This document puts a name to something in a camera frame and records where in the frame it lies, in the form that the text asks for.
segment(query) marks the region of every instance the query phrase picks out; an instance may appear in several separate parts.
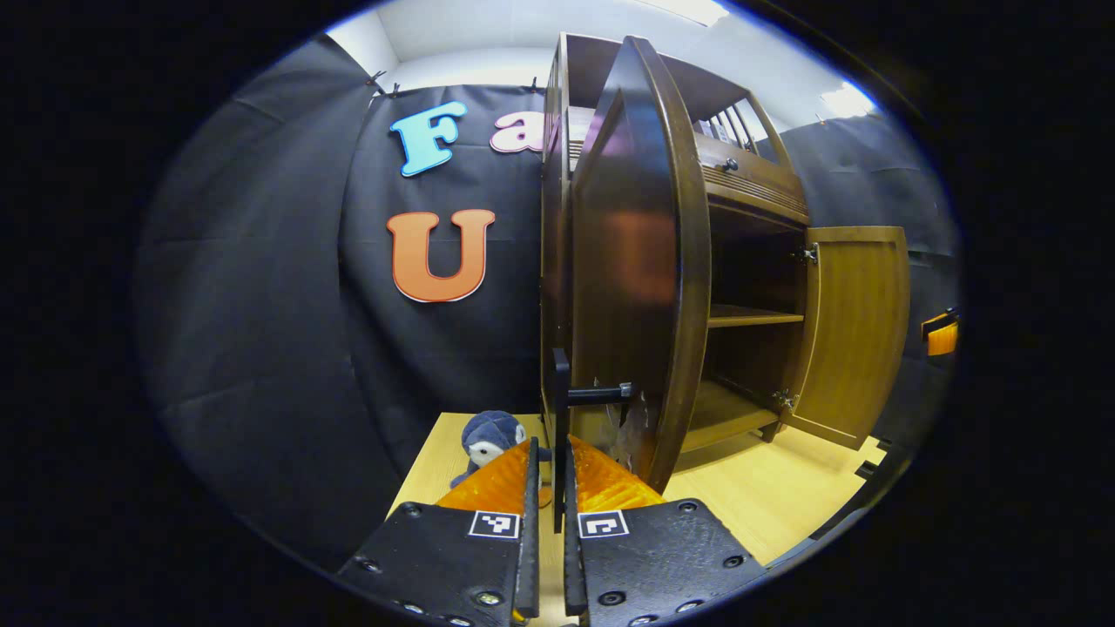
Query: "orange object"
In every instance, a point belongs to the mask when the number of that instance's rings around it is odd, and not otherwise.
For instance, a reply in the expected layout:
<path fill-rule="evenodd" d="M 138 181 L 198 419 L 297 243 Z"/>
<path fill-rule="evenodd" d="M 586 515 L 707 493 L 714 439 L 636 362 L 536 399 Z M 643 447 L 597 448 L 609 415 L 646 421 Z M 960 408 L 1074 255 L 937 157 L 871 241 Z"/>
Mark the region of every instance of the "orange object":
<path fill-rule="evenodd" d="M 661 494 L 603 451 L 573 435 L 569 440 L 573 443 L 576 469 L 578 512 L 630 510 L 666 502 Z"/>
<path fill-rule="evenodd" d="M 929 355 L 946 355 L 957 349 L 957 337 L 960 335 L 960 324 L 952 322 L 948 327 L 930 331 Z"/>
<path fill-rule="evenodd" d="M 465 209 L 453 214 L 450 222 L 460 226 L 460 269 L 452 277 L 435 277 L 429 272 L 429 232 L 439 219 L 427 211 L 400 213 L 387 221 L 395 235 L 391 272 L 395 287 L 419 302 L 460 300 L 476 291 L 484 281 L 487 226 L 495 214 L 486 209 Z"/>
<path fill-rule="evenodd" d="M 523 515 L 526 460 L 531 442 L 520 442 L 462 481 L 434 503 L 454 510 L 484 510 Z"/>

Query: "light wood table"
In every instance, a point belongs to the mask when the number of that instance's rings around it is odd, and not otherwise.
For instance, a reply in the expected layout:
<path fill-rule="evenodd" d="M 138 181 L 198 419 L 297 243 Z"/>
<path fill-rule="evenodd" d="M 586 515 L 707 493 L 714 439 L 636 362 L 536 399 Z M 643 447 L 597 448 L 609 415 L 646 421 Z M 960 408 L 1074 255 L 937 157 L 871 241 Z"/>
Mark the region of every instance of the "light wood table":
<path fill-rule="evenodd" d="M 449 481 L 465 471 L 468 457 L 460 431 L 472 414 L 442 414 L 391 504 L 434 503 Z M 536 414 L 516 415 L 526 436 L 549 446 Z M 769 563 L 805 540 L 846 503 L 864 480 L 855 470 L 864 460 L 880 463 L 885 453 L 869 437 L 852 451 L 794 427 L 764 443 L 757 432 L 681 455 L 663 496 L 704 501 L 760 563 Z M 540 472 L 550 475 L 550 462 Z M 553 533 L 553 503 L 539 514 L 540 605 L 532 627 L 576 623 L 565 616 L 562 590 L 563 536 Z"/>

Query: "pink letter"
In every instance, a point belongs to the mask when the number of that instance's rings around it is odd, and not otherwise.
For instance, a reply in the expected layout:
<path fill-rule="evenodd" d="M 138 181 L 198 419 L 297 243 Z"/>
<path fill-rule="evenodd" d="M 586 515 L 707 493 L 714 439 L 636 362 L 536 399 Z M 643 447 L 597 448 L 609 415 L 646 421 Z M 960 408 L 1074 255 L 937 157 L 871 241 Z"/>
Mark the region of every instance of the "pink letter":
<path fill-rule="evenodd" d="M 542 125 L 544 116 L 540 112 L 510 113 L 495 120 L 496 131 L 492 135 L 492 148 L 501 153 L 517 153 L 530 148 L 542 152 Z"/>

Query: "screw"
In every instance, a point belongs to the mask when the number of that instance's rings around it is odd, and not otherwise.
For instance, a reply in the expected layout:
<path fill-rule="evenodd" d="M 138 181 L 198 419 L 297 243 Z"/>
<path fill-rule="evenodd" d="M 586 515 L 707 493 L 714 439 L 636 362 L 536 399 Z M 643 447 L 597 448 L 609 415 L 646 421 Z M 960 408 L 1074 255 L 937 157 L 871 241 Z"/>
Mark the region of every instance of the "screw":
<path fill-rule="evenodd" d="M 500 605 L 503 602 L 503 597 L 495 592 L 481 592 L 473 597 L 473 599 L 481 605 L 487 606 Z"/>
<path fill-rule="evenodd" d="M 613 590 L 611 592 L 600 595 L 600 598 L 597 600 L 600 601 L 600 605 L 620 605 L 627 600 L 627 595 L 620 592 L 619 590 Z"/>
<path fill-rule="evenodd" d="M 368 572 L 382 572 L 376 560 L 370 560 L 368 558 L 357 558 L 356 562 L 360 565 L 360 568 L 367 570 Z"/>

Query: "wooden cabinet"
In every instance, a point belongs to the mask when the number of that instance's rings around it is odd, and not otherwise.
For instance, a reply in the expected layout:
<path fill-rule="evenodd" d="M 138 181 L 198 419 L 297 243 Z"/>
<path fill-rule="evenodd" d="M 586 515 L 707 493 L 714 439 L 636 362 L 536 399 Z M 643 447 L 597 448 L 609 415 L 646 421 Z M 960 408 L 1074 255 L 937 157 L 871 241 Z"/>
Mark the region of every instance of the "wooden cabinet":
<path fill-rule="evenodd" d="M 638 389 L 626 413 L 573 408 L 573 434 L 659 491 L 682 452 L 755 428 L 863 443 L 905 336 L 901 229 L 809 228 L 754 95 L 644 39 L 563 33 L 544 134 L 543 398 L 552 348 L 574 387 Z"/>

